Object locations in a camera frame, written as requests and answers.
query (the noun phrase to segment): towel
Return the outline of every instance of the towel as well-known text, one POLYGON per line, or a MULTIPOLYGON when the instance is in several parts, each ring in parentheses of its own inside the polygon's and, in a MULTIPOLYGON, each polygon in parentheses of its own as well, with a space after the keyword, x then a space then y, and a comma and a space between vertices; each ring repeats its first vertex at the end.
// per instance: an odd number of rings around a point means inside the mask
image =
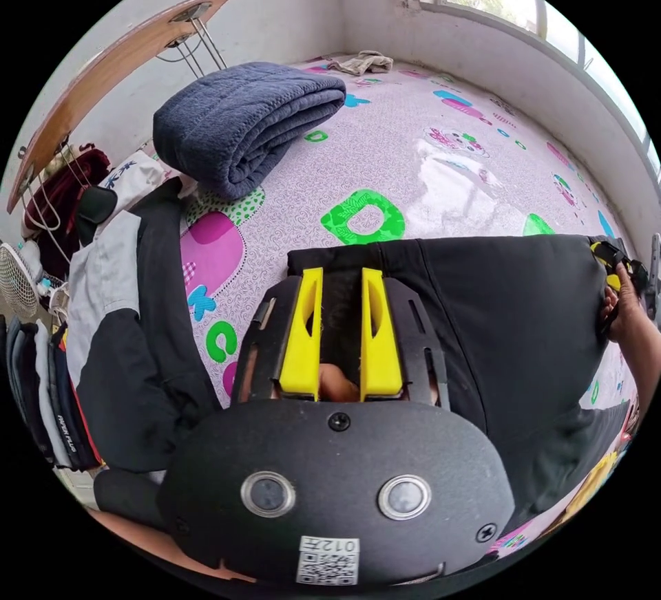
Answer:
POLYGON ((328 68, 335 68, 341 72, 348 72, 350 75, 360 76, 367 70, 370 72, 390 72, 392 63, 392 59, 384 56, 381 52, 363 50, 358 53, 358 56, 350 58, 348 61, 342 63, 331 61, 328 68))
POLYGON ((154 148, 202 187, 240 199, 345 97, 344 82, 331 75, 275 63, 232 66, 196 80, 154 114, 154 148))

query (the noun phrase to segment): cloth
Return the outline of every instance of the cloth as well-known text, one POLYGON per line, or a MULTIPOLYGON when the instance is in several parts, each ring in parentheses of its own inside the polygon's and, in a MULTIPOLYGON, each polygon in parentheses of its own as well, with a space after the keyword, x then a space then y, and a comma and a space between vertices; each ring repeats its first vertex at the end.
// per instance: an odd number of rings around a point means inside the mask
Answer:
POLYGON ((81 463, 81 455, 79 451, 78 442, 74 439, 74 434, 70 430, 69 423, 64 415, 64 410, 62 409, 62 404, 60 401, 60 394, 57 390, 57 368, 55 365, 55 356, 52 354, 52 340, 48 342, 48 397, 50 398, 50 404, 53 408, 53 415, 55 417, 55 423, 60 431, 60 439, 64 444, 64 447, 71 461, 71 470, 72 471, 82 471, 83 465, 81 463))
POLYGON ((21 418, 25 424, 28 423, 28 417, 25 413, 25 405, 23 404, 23 396, 21 393, 21 383, 16 376, 14 371, 14 364, 12 362, 12 357, 14 354, 14 347, 16 345, 16 339, 21 331, 21 321, 18 316, 14 316, 10 323, 9 328, 6 332, 5 339, 5 367, 7 369, 7 376, 9 378, 10 389, 12 390, 12 395, 14 396, 14 401, 16 402, 16 407, 21 414, 21 418))
POLYGON ((36 374, 36 344, 34 342, 37 326, 30 323, 23 325, 22 330, 25 334, 25 343, 23 344, 20 360, 20 381, 25 404, 26 422, 32 434, 32 439, 46 462, 54 465, 53 447, 48 438, 48 432, 43 425, 39 409, 39 376, 36 374))
POLYGON ((83 194, 76 212, 76 227, 82 246, 95 240, 118 213, 130 210, 147 194, 170 178, 179 177, 182 189, 179 198, 191 194, 197 183, 150 158, 138 150, 110 171, 99 187, 83 194))
POLYGON ((100 511, 167 532, 156 506, 158 485, 140 474, 105 469, 94 478, 94 501, 100 511))
POLYGON ((68 333, 67 324, 65 323, 58 331, 53 335, 50 341, 50 356, 49 359, 52 359, 53 372, 56 371, 55 365, 55 352, 59 353, 59 363, 60 367, 66 369, 66 382, 68 384, 68 392, 65 392, 67 401, 71 402, 70 410, 73 415, 73 421, 76 424, 77 431, 80 433, 80 439, 83 441, 83 449, 85 450, 87 457, 86 459, 90 460, 89 469, 96 467, 102 467, 104 465, 102 457, 99 455, 99 452, 94 446, 92 437, 90 435, 90 430, 87 427, 87 422, 85 421, 85 416, 81 411, 81 404, 78 401, 78 394, 76 393, 71 378, 69 376, 69 369, 67 366, 66 355, 67 355, 67 333, 68 333))
POLYGON ((48 433, 48 439, 53 448, 55 461, 59 467, 71 469, 71 459, 60 437, 59 427, 55 421, 53 406, 49 395, 48 375, 48 331, 41 321, 37 321, 37 333, 34 338, 36 345, 36 372, 39 375, 39 411, 41 420, 48 433))
POLYGON ((328 68, 335 68, 340 72, 346 72, 350 75, 360 77, 366 71, 370 72, 390 72, 392 69, 393 60, 384 56, 381 52, 373 52, 372 50, 363 50, 358 53, 358 56, 350 58, 347 61, 329 61, 328 68))
POLYGON ((14 386, 16 387, 16 399, 21 411, 21 417, 25 424, 28 423, 28 415, 25 412, 25 402, 23 401, 23 388, 21 386, 21 355, 23 354, 23 346, 25 345, 25 332, 21 329, 17 332, 14 339, 14 347, 12 348, 11 369, 12 377, 14 379, 14 386))
POLYGON ((71 263, 67 365, 109 467, 166 469, 220 410, 198 353, 181 273, 179 178, 120 212, 71 263))
POLYGON ((61 421, 66 426, 67 436, 75 447, 75 458, 79 471, 87 471, 98 466, 94 452, 87 441, 87 433, 81 422, 78 404, 73 397, 69 371, 67 368, 67 355, 60 347, 64 330, 59 330, 50 341, 49 354, 52 354, 55 375, 52 380, 60 406, 61 421))
POLYGON ((75 161, 59 169, 34 193, 22 221, 23 237, 36 237, 44 271, 62 281, 65 281, 69 264, 58 251, 50 234, 36 226, 32 220, 43 225, 39 216, 41 212, 46 225, 53 228, 57 226, 59 218, 60 226, 52 231, 53 237, 68 258, 78 250, 80 241, 75 226, 78 201, 88 183, 96 185, 108 175, 110 164, 105 154, 93 144, 81 150, 84 152, 75 161))
POLYGON ((231 66, 188 85, 154 114, 154 148, 203 187, 240 199, 345 97, 344 82, 331 75, 275 63, 231 66))
POLYGON ((503 533, 557 504, 620 433, 629 403, 581 409, 605 350, 606 274, 578 235, 401 240, 293 251, 324 269, 321 361, 359 380, 361 269, 415 290, 441 342, 450 408, 498 450, 516 508, 503 533))

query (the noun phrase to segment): white wall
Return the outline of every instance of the white wall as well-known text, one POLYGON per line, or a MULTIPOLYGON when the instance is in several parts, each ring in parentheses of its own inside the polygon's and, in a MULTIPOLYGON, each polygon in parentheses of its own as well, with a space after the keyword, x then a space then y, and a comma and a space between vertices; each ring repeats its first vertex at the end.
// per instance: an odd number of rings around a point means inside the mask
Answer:
MULTIPOLYGON (((27 145, 59 94, 84 64, 122 36, 132 25, 183 0, 124 0, 76 44, 58 66, 30 110, 17 138, 0 190, 0 239, 17 242, 22 205, 6 213, 18 169, 18 148, 27 145)), ((212 18, 209 31, 227 65, 247 61, 294 63, 342 51, 344 29, 340 0, 229 0, 212 18)), ((172 50, 170 58, 178 58, 172 50)), ((215 64, 204 50, 205 71, 215 64)), ((141 67, 104 98, 72 135, 76 144, 93 142, 120 161, 151 136, 151 115, 193 78, 185 62, 156 59, 141 67)))
POLYGON ((658 192, 599 99, 530 44, 477 21, 420 10, 418 0, 407 8, 404 1, 343 0, 347 51, 378 50, 445 70, 524 111, 588 167, 646 259, 652 233, 661 229, 658 192))

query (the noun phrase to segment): electric fan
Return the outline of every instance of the electric fan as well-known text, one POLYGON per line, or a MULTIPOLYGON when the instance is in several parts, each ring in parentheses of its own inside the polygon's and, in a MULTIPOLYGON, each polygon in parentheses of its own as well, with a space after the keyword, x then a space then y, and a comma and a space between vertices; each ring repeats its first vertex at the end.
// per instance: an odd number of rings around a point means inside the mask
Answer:
POLYGON ((65 314, 69 297, 66 284, 44 273, 32 240, 18 246, 0 244, 0 292, 9 308, 27 320, 36 315, 41 298, 48 298, 51 313, 65 314))

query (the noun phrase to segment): window frame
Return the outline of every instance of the window frame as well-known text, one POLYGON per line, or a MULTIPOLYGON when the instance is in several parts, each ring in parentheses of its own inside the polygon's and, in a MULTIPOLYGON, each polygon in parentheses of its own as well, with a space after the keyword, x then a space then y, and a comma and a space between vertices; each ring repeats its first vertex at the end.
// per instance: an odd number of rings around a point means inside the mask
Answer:
POLYGON ((650 139, 647 126, 645 126, 644 139, 641 140, 638 136, 638 133, 633 128, 633 125, 629 122, 629 119, 621 110, 621 108, 619 108, 618 104, 601 87, 599 82, 589 72, 587 72, 587 69, 589 68, 590 63, 592 63, 592 60, 590 59, 590 61, 586 63, 585 57, 587 39, 585 38, 585 35, 580 32, 580 30, 577 29, 577 61, 566 55, 562 50, 559 50, 546 39, 548 35, 548 9, 547 2, 545 0, 535 0, 537 13, 537 19, 535 20, 536 33, 533 33, 528 29, 522 28, 496 15, 486 13, 470 6, 463 6, 461 4, 452 3, 448 0, 434 0, 434 3, 420 1, 419 4, 422 10, 427 10, 430 12, 442 12, 454 15, 456 17, 471 19, 476 22, 486 24, 492 28, 496 28, 500 31, 504 31, 510 36, 519 38, 523 42, 532 45, 537 50, 540 50, 542 53, 546 54, 550 58, 554 59, 557 63, 562 65, 570 74, 574 75, 582 84, 584 84, 608 109, 610 114, 618 121, 626 135, 629 137, 631 143, 638 150, 638 155, 640 156, 641 161, 643 161, 643 164, 645 165, 652 182, 656 185, 657 191, 661 198, 661 170, 656 172, 655 168, 652 167, 651 160, 648 157, 650 139))

